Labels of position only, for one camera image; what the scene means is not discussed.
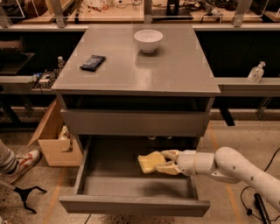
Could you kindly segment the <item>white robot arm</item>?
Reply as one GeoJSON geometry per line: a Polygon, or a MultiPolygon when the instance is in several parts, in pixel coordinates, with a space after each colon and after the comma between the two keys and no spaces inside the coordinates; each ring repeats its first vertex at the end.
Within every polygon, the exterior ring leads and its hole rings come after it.
{"type": "Polygon", "coordinates": [[[239,151],[220,147],[216,152],[163,150],[157,172],[185,176],[205,175],[225,183],[243,181],[280,212],[280,180],[252,164],[239,151]]]}

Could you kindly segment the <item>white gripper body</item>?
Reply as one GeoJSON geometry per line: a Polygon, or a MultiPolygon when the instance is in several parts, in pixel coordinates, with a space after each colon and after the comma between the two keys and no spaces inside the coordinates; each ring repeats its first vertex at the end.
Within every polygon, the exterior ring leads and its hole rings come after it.
{"type": "Polygon", "coordinates": [[[184,150],[176,156],[176,163],[181,173],[186,176],[210,175],[217,166],[213,153],[184,150]]]}

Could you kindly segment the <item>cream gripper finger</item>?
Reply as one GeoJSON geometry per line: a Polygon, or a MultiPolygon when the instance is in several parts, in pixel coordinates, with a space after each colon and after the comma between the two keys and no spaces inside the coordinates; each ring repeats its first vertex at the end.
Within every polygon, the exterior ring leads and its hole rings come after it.
{"type": "Polygon", "coordinates": [[[164,164],[158,164],[155,166],[157,172],[169,174],[169,175],[178,175],[181,173],[181,170],[174,162],[167,162],[164,164]]]}
{"type": "Polygon", "coordinates": [[[178,155],[180,154],[180,150],[162,150],[161,154],[172,161],[176,161],[178,155]]]}

